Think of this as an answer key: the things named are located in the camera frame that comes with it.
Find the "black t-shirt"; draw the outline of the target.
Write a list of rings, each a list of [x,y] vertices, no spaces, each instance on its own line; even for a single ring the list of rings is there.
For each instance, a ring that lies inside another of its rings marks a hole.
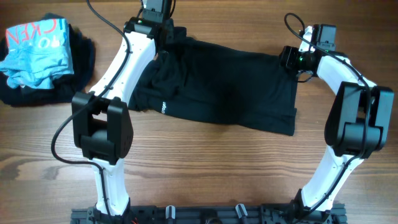
[[[176,27],[174,41],[144,69],[128,108],[291,136],[296,92],[295,76],[278,56],[202,42]]]

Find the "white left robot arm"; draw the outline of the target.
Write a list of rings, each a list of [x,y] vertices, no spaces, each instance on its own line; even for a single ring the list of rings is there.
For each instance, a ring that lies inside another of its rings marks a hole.
[[[88,209],[88,223],[129,223],[124,158],[134,131],[127,106],[146,66],[173,38],[172,19],[151,22],[131,18],[101,80],[88,93],[76,93],[72,99],[75,146],[82,150],[95,174],[97,202]]]

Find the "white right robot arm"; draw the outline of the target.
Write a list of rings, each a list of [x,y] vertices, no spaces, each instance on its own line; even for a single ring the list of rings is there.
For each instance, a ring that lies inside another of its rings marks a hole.
[[[333,25],[304,27],[296,34],[300,47],[282,51],[282,66],[320,78],[335,94],[325,124],[325,153],[292,204],[296,219],[327,216],[352,171],[387,139],[394,93],[365,78],[336,52],[335,35]]]

